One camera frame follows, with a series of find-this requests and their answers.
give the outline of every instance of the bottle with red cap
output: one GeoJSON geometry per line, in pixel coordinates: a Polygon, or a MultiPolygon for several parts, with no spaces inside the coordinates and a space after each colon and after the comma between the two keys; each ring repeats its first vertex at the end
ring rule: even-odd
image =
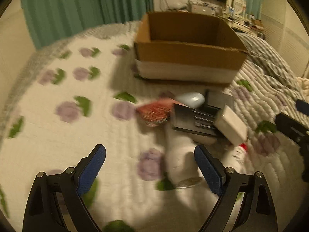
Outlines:
{"type": "Polygon", "coordinates": [[[246,144],[232,147],[224,154],[223,158],[221,159],[221,163],[225,168],[232,167],[237,173],[239,173],[244,164],[247,151],[248,148],[246,144]]]}

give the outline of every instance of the open cardboard box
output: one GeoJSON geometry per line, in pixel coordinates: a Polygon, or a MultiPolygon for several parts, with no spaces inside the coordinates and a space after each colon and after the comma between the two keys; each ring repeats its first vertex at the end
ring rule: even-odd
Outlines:
{"type": "Polygon", "coordinates": [[[222,19],[187,12],[144,15],[134,46],[143,78],[224,86],[248,53],[222,19]]]}

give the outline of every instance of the metal screw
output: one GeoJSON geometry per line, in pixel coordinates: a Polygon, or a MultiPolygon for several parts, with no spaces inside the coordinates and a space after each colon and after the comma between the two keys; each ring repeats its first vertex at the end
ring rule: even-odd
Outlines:
{"type": "Polygon", "coordinates": [[[68,167],[65,172],[66,173],[73,173],[74,172],[74,167],[68,167]]]}
{"type": "Polygon", "coordinates": [[[256,176],[258,177],[258,178],[263,178],[263,173],[262,172],[256,172],[256,176]]]}
{"type": "Polygon", "coordinates": [[[235,172],[235,169],[232,168],[232,167],[227,167],[226,170],[227,170],[228,173],[234,173],[235,172]]]}
{"type": "Polygon", "coordinates": [[[44,175],[44,172],[39,172],[39,173],[37,174],[37,177],[38,177],[38,178],[41,178],[43,175],[44,175]]]}

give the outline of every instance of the white mouse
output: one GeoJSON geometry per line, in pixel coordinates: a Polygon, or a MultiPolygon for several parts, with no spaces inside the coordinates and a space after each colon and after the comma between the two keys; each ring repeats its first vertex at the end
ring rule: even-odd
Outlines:
{"type": "Polygon", "coordinates": [[[198,92],[188,92],[175,97],[175,100],[190,107],[198,108],[205,102],[205,97],[198,92]]]}

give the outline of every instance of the bedspread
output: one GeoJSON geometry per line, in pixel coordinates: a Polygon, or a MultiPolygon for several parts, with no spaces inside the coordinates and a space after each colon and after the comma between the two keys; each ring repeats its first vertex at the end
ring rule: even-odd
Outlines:
{"type": "MultiPolygon", "coordinates": [[[[75,166],[97,143],[107,150],[89,211],[103,228],[123,220],[138,232],[198,231],[213,207],[206,184],[158,190],[158,181],[137,173],[141,153],[164,153],[162,128],[146,128],[134,109],[162,92],[203,93],[203,85],[150,84],[133,76],[132,40],[138,22],[90,29],[38,51],[14,86],[1,122],[1,210],[22,231],[25,205],[35,175],[75,166]]],[[[260,38],[239,34],[250,55],[232,84],[236,114],[248,126],[244,173],[261,171],[274,200],[279,231],[297,211],[307,184],[299,148],[276,132],[284,112],[304,125],[295,109],[304,99],[286,62],[260,38]]],[[[226,229],[232,227],[237,208],[226,229]]]]}

